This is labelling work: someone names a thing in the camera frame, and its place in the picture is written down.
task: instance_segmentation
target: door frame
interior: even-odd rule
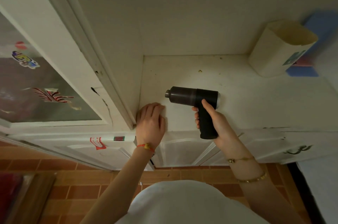
[[[104,130],[111,132],[133,129],[134,121],[117,100],[112,83],[109,79],[103,79],[103,86],[99,79],[105,74],[104,68],[101,65],[93,70],[49,0],[0,0],[0,12],[102,119],[45,123],[10,123],[0,119],[0,132],[57,133],[64,132],[60,128],[65,127],[68,131],[80,132],[84,125],[99,126],[101,130],[106,126]]]

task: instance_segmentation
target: gold bracelet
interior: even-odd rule
[[[235,163],[235,162],[237,162],[239,160],[248,161],[248,160],[251,160],[251,159],[254,159],[254,157],[249,157],[249,158],[248,157],[243,157],[241,159],[227,159],[227,161],[229,163]]]
[[[255,178],[255,179],[237,179],[237,181],[239,183],[252,183],[252,182],[256,182],[256,181],[260,181],[265,179],[267,176],[267,173],[264,172],[263,175],[261,175],[259,178]]]

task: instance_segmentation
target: vacuum handle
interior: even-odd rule
[[[200,138],[202,139],[215,139],[218,137],[218,133],[214,128],[211,116],[205,110],[202,103],[198,107],[199,117],[199,130],[201,131]]]

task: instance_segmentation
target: door handle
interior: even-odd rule
[[[310,146],[301,145],[301,146],[298,148],[298,150],[297,150],[296,153],[292,153],[292,152],[290,152],[290,150],[287,150],[287,151],[285,151],[285,152],[283,152],[283,153],[284,153],[284,154],[291,154],[291,155],[298,155],[298,154],[300,154],[302,151],[307,151],[307,150],[311,149],[311,147],[313,147],[313,145],[310,145]]]

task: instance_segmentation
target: hand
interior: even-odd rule
[[[218,133],[218,138],[214,139],[214,142],[217,145],[217,147],[221,149],[224,146],[225,140],[227,138],[231,136],[237,137],[237,135],[231,128],[230,124],[228,123],[228,120],[223,114],[217,112],[212,107],[212,105],[210,105],[205,99],[202,100],[202,105],[212,118],[214,128]],[[197,128],[199,129],[198,108],[194,106],[192,107],[192,110],[197,112],[195,113],[195,123],[197,125]]]
[[[165,128],[166,120],[160,115],[164,109],[159,103],[147,104],[136,116],[136,141],[137,145],[150,143],[153,149],[160,144]]]

